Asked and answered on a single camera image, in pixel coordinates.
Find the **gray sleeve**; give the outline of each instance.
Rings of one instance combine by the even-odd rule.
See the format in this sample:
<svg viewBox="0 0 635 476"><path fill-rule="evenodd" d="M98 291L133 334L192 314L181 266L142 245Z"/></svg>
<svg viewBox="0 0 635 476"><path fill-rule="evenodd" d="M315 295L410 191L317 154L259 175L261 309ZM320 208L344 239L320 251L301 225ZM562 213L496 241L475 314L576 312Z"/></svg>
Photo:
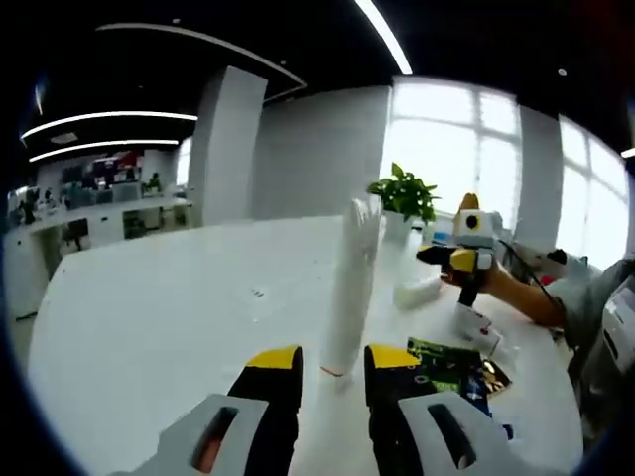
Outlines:
<svg viewBox="0 0 635 476"><path fill-rule="evenodd" d="M557 280L546 287L566 310L565 339L575 349L594 339L602 323L604 305L615 289L633 273L632 260L621 260L587 281Z"/></svg>

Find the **cable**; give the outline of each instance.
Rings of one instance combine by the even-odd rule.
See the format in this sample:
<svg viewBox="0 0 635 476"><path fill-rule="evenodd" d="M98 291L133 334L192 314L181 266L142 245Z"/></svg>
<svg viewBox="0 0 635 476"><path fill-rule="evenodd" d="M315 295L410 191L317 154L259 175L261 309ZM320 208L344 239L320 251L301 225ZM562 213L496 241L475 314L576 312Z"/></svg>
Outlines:
<svg viewBox="0 0 635 476"><path fill-rule="evenodd" d="M543 290L543 293L545 293L545 296L547 297L547 299L555 307L557 307L560 310L563 310L564 309L563 304L559 300L557 300L555 297L549 294L549 292L545 289L543 284L534 274L534 271L532 270L531 266L529 266L527 262L520 257L520 255L516 252L516 250L514 250L514 248L510 244L505 243L503 240L498 240L498 241L500 242L501 245L507 248L507 251L509 251L514 256L514 258L516 258L519 261L521 265L523 265L523 268L525 268L525 271L529 274L529 276L532 277L532 279L538 284L538 286L540 286L540 289Z"/></svg>

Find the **ceiling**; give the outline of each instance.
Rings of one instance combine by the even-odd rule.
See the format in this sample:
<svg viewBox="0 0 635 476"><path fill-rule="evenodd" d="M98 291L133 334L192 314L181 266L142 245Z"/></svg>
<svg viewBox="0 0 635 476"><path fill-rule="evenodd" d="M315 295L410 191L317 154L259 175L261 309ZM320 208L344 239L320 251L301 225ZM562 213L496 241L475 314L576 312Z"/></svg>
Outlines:
<svg viewBox="0 0 635 476"><path fill-rule="evenodd" d="M63 2L38 12L25 8L19 14L16 45L36 47L27 55L25 48L16 49L9 59L20 64L11 78L16 82L12 99L17 101L11 157L18 178L33 172L30 157L64 147L51 142L61 133L77 136L69 145L187 137L192 121L117 117L68 123L23 143L16 140L37 125L77 114L149 110L195 115L203 86L228 64L266 77L268 103L336 88L390 84L399 74L353 0L161 3L115 0L66 7ZM576 4L575 9L569 3ZM632 2L375 4L415 75L504 89L523 104L570 116L617 151L631 147L625 101L635 92L635 53L627 50L635 44L627 30L629 22L635 22ZM98 30L121 23L171 31ZM179 29L198 38L178 34L183 33ZM212 43L210 37L228 42L230 48ZM247 50L252 58L234 47ZM559 68L567 71L566 77L558 75Z"/></svg>

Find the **window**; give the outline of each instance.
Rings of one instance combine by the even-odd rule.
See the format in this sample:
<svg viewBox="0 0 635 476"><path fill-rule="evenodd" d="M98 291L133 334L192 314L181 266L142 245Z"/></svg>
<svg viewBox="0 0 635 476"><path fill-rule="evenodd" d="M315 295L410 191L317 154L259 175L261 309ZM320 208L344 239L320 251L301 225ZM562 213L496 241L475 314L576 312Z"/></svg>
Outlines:
<svg viewBox="0 0 635 476"><path fill-rule="evenodd" d="M624 256L628 185L622 159L561 117L564 180L557 246L604 270Z"/></svg>
<svg viewBox="0 0 635 476"><path fill-rule="evenodd" d="M177 157L177 185L187 185L190 173L191 137L184 139L179 146Z"/></svg>
<svg viewBox="0 0 635 476"><path fill-rule="evenodd" d="M435 184L435 209L455 214L478 194L506 228L515 225L520 193L520 127L514 99L469 84L402 79L395 83L382 177L398 163Z"/></svg>

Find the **office desk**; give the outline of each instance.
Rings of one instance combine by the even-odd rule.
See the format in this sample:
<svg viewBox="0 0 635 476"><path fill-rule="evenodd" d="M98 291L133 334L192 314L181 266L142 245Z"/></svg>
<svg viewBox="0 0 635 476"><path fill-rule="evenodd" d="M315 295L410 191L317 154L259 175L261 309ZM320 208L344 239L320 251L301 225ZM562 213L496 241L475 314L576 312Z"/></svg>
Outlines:
<svg viewBox="0 0 635 476"><path fill-rule="evenodd" d="M38 311L51 277L47 256L60 240L60 227L85 219L90 247L98 248L124 240L123 213L132 210L188 206L182 198L148 198L122 203L58 210L28 226L10 230L4 236L4 277L9 318L15 319Z"/></svg>
<svg viewBox="0 0 635 476"><path fill-rule="evenodd" d="M131 470L155 452L162 429L225 393L251 357L296 343L305 374L290 474L377 474L362 359L343 393L318 370L340 234L336 217L264 221L66 257L35 321L28 370L60 441L89 474ZM401 257L388 245L379 251L363 343L405 347L418 336L464 345L448 324L458 290L412 313L394 308ZM520 348L514 384L491 401L495 417L514 425L524 458L571 470L582 455L580 421L548 331L492 297L476 308Z"/></svg>

